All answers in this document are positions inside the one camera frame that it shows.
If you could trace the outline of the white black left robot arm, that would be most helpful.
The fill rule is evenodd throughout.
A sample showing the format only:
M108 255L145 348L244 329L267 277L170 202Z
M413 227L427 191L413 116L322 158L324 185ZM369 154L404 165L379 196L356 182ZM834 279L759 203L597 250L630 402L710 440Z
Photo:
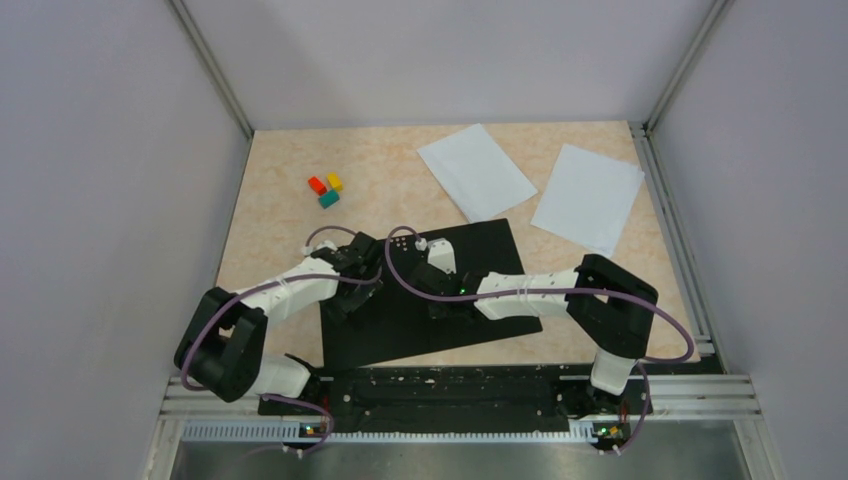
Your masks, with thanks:
M265 353L269 329L324 301L356 308L380 284L381 247L356 232L337 246L325 241L304 248L293 268L235 292L206 291L174 354L180 382L189 391L208 391L231 403L246 394L280 395L297 413L319 404L320 386L312 369L291 355Z

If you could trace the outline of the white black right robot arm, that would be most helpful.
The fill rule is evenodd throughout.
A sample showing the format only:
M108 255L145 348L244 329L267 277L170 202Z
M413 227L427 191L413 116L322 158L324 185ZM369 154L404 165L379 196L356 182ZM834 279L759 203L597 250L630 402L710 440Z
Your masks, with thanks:
M612 412L626 400L629 375L646 355L658 314L658 291L599 254L585 255L572 270L533 275L471 272L458 283L425 262L407 280L396 280L421 298L471 306L488 320L574 320L597 346L586 397L600 412Z

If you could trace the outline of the white paper sheet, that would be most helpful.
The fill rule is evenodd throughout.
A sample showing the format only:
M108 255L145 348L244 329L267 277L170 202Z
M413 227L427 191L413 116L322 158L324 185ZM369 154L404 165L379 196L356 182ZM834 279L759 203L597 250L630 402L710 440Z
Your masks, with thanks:
M643 181L634 164L565 144L531 225L610 257Z
M538 193L481 124L417 152L470 223L490 220Z

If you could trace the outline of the black file folder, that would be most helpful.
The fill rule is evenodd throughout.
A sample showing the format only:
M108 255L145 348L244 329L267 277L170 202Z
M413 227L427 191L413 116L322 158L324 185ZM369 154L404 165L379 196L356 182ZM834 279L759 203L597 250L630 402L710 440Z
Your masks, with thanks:
M427 240L447 239L455 251L457 273L497 272L521 274L523 265L510 225L505 219L425 231ZM414 246L406 232L392 240L380 239L396 271L407 280L427 255ZM347 318L337 318L320 305L323 364L346 370L453 348L509 339L542 331L538 317L522 316L479 322L434 321L426 299L398 284L382 266L382 288Z

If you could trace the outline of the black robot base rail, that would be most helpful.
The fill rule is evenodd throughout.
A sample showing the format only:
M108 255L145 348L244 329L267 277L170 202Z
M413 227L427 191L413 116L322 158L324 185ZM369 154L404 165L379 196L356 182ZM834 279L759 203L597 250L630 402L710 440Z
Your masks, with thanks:
M592 387L590 370L568 364L321 369L302 404L262 399L258 413L325 410L338 434L558 433L590 419L608 430L652 413L642 375L614 396Z

